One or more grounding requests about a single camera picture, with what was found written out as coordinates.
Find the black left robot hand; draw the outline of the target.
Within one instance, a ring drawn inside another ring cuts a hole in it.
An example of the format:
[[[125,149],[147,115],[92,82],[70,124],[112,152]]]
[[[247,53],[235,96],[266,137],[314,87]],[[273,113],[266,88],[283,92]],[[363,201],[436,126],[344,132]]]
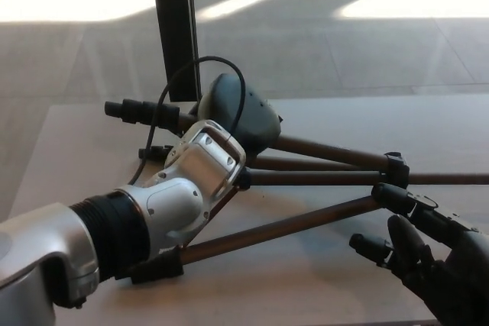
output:
[[[257,156],[280,136],[280,117],[252,87],[245,87],[245,100],[236,129],[232,130],[241,97],[241,84],[235,74],[223,73],[210,85],[199,102],[197,116],[220,124],[243,147],[248,156]]]

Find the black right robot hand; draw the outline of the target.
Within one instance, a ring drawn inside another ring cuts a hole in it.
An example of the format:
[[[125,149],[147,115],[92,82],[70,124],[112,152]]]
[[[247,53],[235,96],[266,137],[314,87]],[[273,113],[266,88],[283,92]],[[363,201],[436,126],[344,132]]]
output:
[[[390,239],[353,234],[357,254],[389,270],[442,325],[488,323],[488,235],[439,204],[379,183],[371,196],[392,212]]]

